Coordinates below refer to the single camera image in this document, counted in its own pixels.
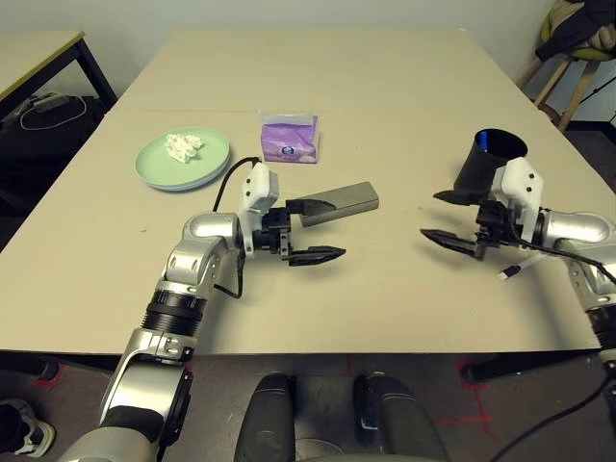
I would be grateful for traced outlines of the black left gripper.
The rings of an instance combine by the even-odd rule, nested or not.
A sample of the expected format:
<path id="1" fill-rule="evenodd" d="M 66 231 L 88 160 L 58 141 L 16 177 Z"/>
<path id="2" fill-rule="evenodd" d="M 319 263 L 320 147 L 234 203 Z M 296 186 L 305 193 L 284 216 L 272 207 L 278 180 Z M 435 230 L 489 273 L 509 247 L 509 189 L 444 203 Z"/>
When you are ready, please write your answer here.
<path id="1" fill-rule="evenodd" d="M 334 211 L 336 206 L 318 199 L 290 199 L 287 207 L 271 208 L 261 220 L 258 249 L 267 250 L 288 262 L 290 267 L 315 266 L 335 260 L 346 253 L 344 248 L 330 245 L 310 246 L 293 250 L 290 234 L 291 215 L 313 217 Z"/>

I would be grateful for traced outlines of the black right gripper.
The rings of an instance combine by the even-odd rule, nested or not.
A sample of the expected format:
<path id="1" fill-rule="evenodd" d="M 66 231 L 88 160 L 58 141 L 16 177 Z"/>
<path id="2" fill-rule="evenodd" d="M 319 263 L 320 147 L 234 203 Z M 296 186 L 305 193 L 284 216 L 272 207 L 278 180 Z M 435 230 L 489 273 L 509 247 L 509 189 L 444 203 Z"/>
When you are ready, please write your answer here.
<path id="1" fill-rule="evenodd" d="M 435 244 L 479 261 L 484 258 L 489 247 L 517 244 L 511 231 L 516 225 L 511 225 L 510 211 L 502 203 L 495 200 L 484 201 L 484 196 L 479 193 L 457 190 L 437 192 L 433 197 L 453 205 L 479 205 L 475 220 L 479 226 L 475 233 L 476 242 L 461 239 L 448 231 L 422 228 L 421 234 Z"/>

